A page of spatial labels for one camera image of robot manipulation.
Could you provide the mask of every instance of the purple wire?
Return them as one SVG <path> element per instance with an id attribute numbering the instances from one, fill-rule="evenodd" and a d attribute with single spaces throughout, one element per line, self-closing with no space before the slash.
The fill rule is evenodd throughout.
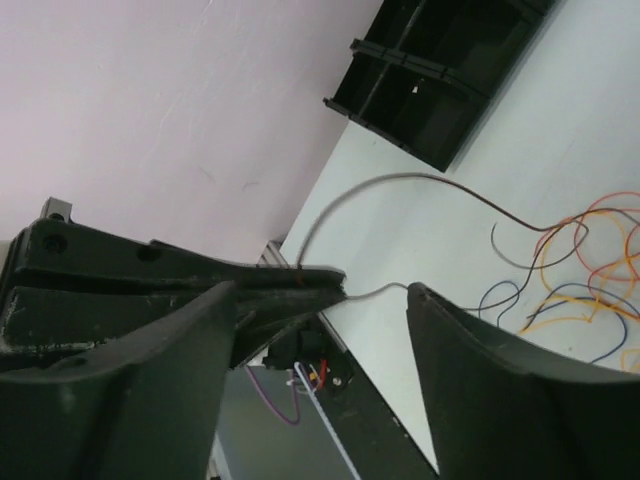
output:
<path id="1" fill-rule="evenodd" d="M 256 374 L 253 372 L 251 367 L 246 366 L 245 370 L 247 371 L 247 375 L 249 375 L 249 378 L 251 379 L 251 383 L 253 383 L 253 386 L 256 388 L 258 395 L 260 395 L 260 398 L 262 398 L 265 405 L 269 407 L 269 410 L 271 410 L 271 412 L 276 417 L 278 417 L 287 425 L 291 427 L 295 427 L 296 425 L 298 425 L 300 423 L 300 402 L 298 399 L 298 391 L 296 390 L 295 383 L 293 381 L 291 382 L 291 393 L 293 396 L 293 406 L 295 408 L 295 417 L 293 419 L 290 419 L 290 418 L 287 418 L 280 410 L 278 410 L 278 408 L 269 399 L 269 397 L 267 396 L 267 392 L 265 392 L 264 388 L 262 388 L 262 385 L 260 385 L 260 382 L 258 381 L 258 377 L 256 377 Z"/>

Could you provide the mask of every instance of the purple cable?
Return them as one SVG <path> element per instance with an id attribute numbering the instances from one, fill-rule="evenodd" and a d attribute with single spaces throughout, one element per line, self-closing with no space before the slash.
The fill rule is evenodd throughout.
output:
<path id="1" fill-rule="evenodd" d="M 271 410 L 271 412 L 278 417 L 280 420 L 282 420 L 284 423 L 286 423 L 287 425 L 291 426 L 291 427 L 295 427 L 296 425 L 298 425 L 300 423 L 300 402 L 298 401 L 298 391 L 296 390 L 296 385 L 295 383 L 292 381 L 291 382 L 291 392 L 293 395 L 293 406 L 295 408 L 295 418 L 289 419 L 287 417 L 284 416 L 284 414 L 278 410 L 278 408 L 273 404 L 273 402 L 269 399 L 269 397 L 267 396 L 267 392 L 264 391 L 264 388 L 262 388 L 262 385 L 260 385 L 260 382 L 258 381 L 258 378 L 256 377 L 256 374 L 253 373 L 253 370 L 251 369 L 251 367 L 246 366 L 245 370 L 247 371 L 247 375 L 249 375 L 249 378 L 251 379 L 251 383 L 253 383 L 253 386 L 256 387 L 256 391 L 258 392 L 258 395 L 260 395 L 260 398 L 262 398 L 262 400 L 264 401 L 265 405 L 267 405 L 267 407 L 269 407 L 269 410 Z"/>

